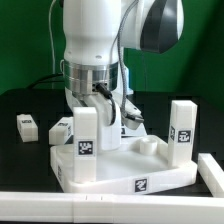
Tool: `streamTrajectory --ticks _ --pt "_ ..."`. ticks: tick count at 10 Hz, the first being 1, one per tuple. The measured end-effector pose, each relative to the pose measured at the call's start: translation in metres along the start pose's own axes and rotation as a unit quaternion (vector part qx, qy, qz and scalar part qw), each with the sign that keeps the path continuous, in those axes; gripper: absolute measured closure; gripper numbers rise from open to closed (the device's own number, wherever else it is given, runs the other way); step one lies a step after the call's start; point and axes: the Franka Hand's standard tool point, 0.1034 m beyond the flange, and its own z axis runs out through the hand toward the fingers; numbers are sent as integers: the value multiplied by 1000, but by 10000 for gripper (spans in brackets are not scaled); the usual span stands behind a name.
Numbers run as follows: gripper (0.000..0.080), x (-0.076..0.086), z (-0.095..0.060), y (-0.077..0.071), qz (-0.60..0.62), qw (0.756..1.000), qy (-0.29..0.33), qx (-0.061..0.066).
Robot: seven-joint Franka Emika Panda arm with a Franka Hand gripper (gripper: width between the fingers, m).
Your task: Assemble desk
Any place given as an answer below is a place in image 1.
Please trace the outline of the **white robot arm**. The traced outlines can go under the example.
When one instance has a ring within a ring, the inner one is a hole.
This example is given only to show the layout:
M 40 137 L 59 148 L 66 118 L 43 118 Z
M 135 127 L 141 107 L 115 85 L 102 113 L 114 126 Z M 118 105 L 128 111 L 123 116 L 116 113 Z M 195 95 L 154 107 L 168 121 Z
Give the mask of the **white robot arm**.
M 70 108 L 98 112 L 97 148 L 121 146 L 121 126 L 136 129 L 140 113 L 126 109 L 123 50 L 164 53 L 180 39 L 182 0 L 64 0 L 63 60 L 66 100 Z

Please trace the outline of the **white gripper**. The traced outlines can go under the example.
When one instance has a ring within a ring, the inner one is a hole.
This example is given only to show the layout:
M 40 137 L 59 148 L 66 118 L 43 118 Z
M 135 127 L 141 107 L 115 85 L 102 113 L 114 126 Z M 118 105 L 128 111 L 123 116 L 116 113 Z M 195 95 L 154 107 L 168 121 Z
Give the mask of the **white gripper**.
M 65 94 L 74 117 L 74 143 L 93 141 L 97 151 L 113 151 L 121 148 L 123 137 L 144 135 L 144 119 L 133 103 L 126 101 L 129 118 L 121 114 L 119 91 L 113 91 L 110 99 L 102 93 L 79 95 L 69 89 Z

